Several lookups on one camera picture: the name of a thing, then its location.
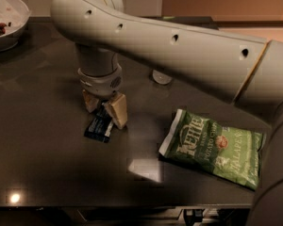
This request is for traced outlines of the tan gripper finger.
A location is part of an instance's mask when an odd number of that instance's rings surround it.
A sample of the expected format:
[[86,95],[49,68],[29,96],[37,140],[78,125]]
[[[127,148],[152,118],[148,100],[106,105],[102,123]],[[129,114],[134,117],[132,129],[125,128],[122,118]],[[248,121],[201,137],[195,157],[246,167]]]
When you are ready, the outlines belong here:
[[93,94],[86,91],[85,89],[82,90],[82,94],[87,111],[89,113],[92,113],[94,110],[97,109],[100,100]]
[[104,108],[112,117],[114,124],[122,130],[127,123],[127,104],[124,94],[117,92],[107,102]]

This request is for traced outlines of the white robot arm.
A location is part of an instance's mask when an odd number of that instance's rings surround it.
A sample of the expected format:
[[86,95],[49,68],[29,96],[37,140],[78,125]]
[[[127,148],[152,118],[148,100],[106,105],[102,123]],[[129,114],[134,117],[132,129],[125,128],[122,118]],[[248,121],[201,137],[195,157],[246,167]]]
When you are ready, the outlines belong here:
[[282,42],[130,16],[122,0],[53,0],[51,18],[80,48],[81,85],[94,97],[118,90],[121,54],[271,124],[247,226],[283,226]]

